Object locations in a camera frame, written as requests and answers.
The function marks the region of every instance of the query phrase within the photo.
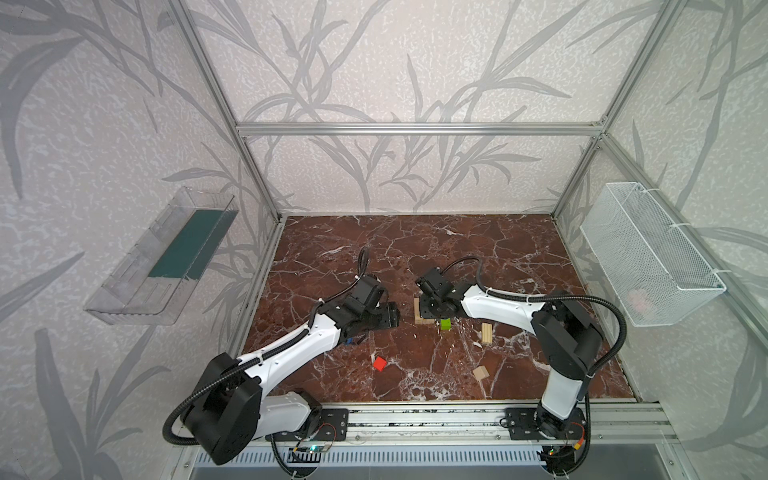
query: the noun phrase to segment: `metal vent grille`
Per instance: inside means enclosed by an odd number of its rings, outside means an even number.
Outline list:
[[[535,445],[436,445],[436,446],[334,446],[323,454],[300,454],[302,460],[316,463],[299,464],[304,467],[327,465],[333,467],[385,467],[385,466],[469,466],[469,465],[543,465]],[[288,448],[280,453],[291,465]],[[195,467],[213,467],[208,454],[197,456]],[[247,447],[227,467],[275,467],[270,447]]]

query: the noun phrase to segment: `wood cube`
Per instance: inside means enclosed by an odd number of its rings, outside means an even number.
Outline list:
[[[414,323],[416,325],[435,325],[435,319],[423,319],[421,315],[419,315],[419,298],[414,297],[413,299],[413,317],[414,317]]]
[[[491,376],[491,374],[488,373],[488,369],[486,369],[483,365],[480,365],[478,368],[472,370],[472,375],[475,376],[478,382]]]
[[[491,345],[493,343],[493,325],[490,323],[482,324],[482,339],[480,343],[485,345]]]

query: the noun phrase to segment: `aluminum frame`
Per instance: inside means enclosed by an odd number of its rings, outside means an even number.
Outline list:
[[[265,135],[567,135],[593,136],[599,123],[392,123],[392,122],[244,122],[237,125],[244,136]]]
[[[677,21],[677,18],[680,16],[680,13],[682,13],[686,2],[687,0],[666,0],[661,6],[659,14],[654,20],[654,24],[650,27],[650,30],[648,30],[640,50],[637,51],[629,70],[627,70],[627,74],[621,81],[618,90],[616,90],[616,94],[608,105],[608,109],[601,118],[602,129],[600,133],[592,138],[592,142],[590,142],[587,149],[581,155],[581,159],[578,161],[574,173],[565,184],[563,194],[558,199],[558,202],[555,204],[554,210],[552,211],[553,217],[557,217],[562,213],[565,204],[576,191],[576,188],[581,182],[581,179],[584,178],[584,174],[587,173],[587,169],[594,158],[595,150],[597,150],[598,145],[596,140],[601,134],[607,133],[611,125],[616,121],[616,118],[627,103],[632,91],[637,87],[637,83],[648,69],[648,65],[653,61],[660,46],[670,34],[670,31]]]
[[[551,440],[510,440],[498,420],[510,406],[535,407],[530,400],[474,400],[469,402],[355,402],[325,403],[327,408],[349,409],[347,447],[391,445],[550,445]],[[680,440],[659,403],[633,399],[590,401],[593,444],[652,444],[671,470],[675,461],[687,460]],[[263,439],[249,446],[266,446]],[[189,478],[199,448],[188,448],[169,461],[163,478]]]
[[[214,98],[214,103],[224,120],[224,127],[232,137],[232,143],[240,154],[240,159],[245,164],[248,174],[256,183],[256,187],[263,197],[264,202],[266,202],[270,215],[272,215],[275,220],[279,220],[280,212],[277,209],[275,200],[270,195],[269,188],[266,186],[266,181],[262,177],[261,172],[259,172],[256,161],[253,159],[253,155],[251,155],[248,146],[245,144],[245,140],[237,133],[237,123],[234,115],[232,115],[232,109],[227,102],[226,97],[224,97],[224,92],[214,74],[214,69],[211,66],[212,64],[205,53],[203,42],[200,40],[200,36],[197,34],[197,30],[194,27],[192,14],[187,8],[184,0],[166,0],[166,3],[168,4],[169,12],[174,23],[179,28],[182,40],[184,40],[184,43],[187,44],[187,47],[190,49],[192,59],[194,60],[195,65],[197,65],[208,91]]]
[[[240,352],[243,351],[248,332],[250,331],[251,324],[253,324],[253,317],[256,314],[256,309],[259,306],[261,300],[261,293],[266,286],[266,278],[270,273],[272,262],[275,260],[275,254],[277,253],[277,246],[280,243],[280,238],[283,236],[283,231],[286,227],[287,215],[278,221],[270,237],[264,247],[264,257],[259,265],[258,271],[253,275],[250,286],[248,288],[248,294],[246,296],[246,303],[240,309],[240,314],[237,316],[235,322],[235,333],[230,337],[227,342],[226,352],[235,358],[240,356]]]
[[[672,217],[675,223],[682,223],[680,228],[688,237],[688,240],[715,270],[720,271],[718,274],[726,286],[726,291],[721,296],[725,299],[726,304],[744,327],[760,342],[766,353],[768,353],[768,313],[765,309],[755,300],[754,296],[741,283],[741,280],[728,270],[728,266],[714,253],[709,244],[699,235],[696,228],[691,226],[683,214],[657,190],[656,185],[647,176],[645,171],[631,160],[629,154],[612,136],[609,134],[602,135],[598,140],[598,147],[602,147],[602,150],[612,159],[616,167],[629,181],[643,184],[650,191],[650,195]]]

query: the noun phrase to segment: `wire basket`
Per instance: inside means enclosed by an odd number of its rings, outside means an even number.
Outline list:
[[[675,324],[726,289],[642,184],[605,184],[581,232],[635,326]]]

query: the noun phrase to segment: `red cube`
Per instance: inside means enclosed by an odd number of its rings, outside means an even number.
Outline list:
[[[377,356],[376,360],[373,362],[373,368],[379,370],[380,372],[384,370],[384,367],[386,366],[387,361],[384,360],[382,357]]]

